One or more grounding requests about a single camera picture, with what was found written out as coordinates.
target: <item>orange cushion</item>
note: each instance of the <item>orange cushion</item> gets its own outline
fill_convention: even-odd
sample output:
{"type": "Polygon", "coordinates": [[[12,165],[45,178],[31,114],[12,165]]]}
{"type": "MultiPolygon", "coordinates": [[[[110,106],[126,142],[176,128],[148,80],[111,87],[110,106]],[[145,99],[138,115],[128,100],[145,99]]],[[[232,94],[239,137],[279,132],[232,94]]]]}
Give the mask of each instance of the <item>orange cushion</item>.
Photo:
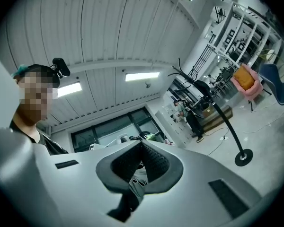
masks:
{"type": "Polygon", "coordinates": [[[233,74],[233,76],[245,91],[250,89],[255,84],[255,80],[252,78],[252,76],[244,66],[240,66],[240,68],[233,74]]]}

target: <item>black shirt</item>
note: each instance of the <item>black shirt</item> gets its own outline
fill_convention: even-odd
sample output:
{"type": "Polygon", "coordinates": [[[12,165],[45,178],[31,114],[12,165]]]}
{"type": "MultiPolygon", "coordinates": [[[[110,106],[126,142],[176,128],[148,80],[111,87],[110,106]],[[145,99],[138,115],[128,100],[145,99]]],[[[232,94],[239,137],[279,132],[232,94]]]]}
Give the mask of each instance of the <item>black shirt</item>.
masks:
{"type": "MultiPolygon", "coordinates": [[[[14,123],[14,121],[11,121],[10,126],[12,130],[20,132],[22,134],[25,134],[21,129],[18,128],[18,126],[14,123]]],[[[59,154],[67,154],[68,152],[64,149],[62,149],[56,142],[53,142],[50,138],[45,137],[43,134],[40,134],[40,140],[38,144],[45,145],[50,155],[59,155],[59,154]]],[[[29,137],[30,141],[32,143],[36,143],[36,141],[29,137]]]]}

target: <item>round stand base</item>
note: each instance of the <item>round stand base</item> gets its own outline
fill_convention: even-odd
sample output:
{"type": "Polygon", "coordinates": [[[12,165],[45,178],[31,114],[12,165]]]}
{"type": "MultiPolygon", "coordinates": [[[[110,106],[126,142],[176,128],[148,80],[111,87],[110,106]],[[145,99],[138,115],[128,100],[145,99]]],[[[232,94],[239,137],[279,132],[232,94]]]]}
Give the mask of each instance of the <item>round stand base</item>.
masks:
{"type": "Polygon", "coordinates": [[[252,157],[254,156],[252,150],[250,149],[244,149],[243,152],[245,157],[242,157],[241,153],[238,153],[235,158],[235,163],[237,166],[246,166],[249,162],[251,162],[252,157]]]}

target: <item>ceiling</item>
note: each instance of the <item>ceiling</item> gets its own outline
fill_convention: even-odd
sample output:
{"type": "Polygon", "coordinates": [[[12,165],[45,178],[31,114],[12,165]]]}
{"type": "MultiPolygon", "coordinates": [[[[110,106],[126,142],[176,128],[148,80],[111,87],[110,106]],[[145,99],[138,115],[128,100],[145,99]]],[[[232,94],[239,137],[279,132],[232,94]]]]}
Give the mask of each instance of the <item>ceiling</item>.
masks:
{"type": "Polygon", "coordinates": [[[71,76],[61,86],[79,81],[82,91],[56,99],[43,125],[72,126],[165,92],[170,66],[184,62],[194,45],[205,3],[18,0],[0,27],[0,60],[13,73],[21,64],[50,66],[63,58],[71,76]],[[126,73],[149,71],[161,72],[159,78],[125,82],[126,73]]]}

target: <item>blue chair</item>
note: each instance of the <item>blue chair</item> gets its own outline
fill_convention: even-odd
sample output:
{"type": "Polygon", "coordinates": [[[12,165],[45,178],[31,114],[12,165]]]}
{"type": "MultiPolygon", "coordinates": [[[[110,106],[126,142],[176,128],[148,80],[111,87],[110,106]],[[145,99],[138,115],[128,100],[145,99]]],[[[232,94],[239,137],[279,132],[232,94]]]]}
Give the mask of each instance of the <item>blue chair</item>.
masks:
{"type": "Polygon", "coordinates": [[[284,82],[279,78],[278,68],[274,64],[263,64],[259,75],[267,83],[279,105],[284,105],[284,82]]]}

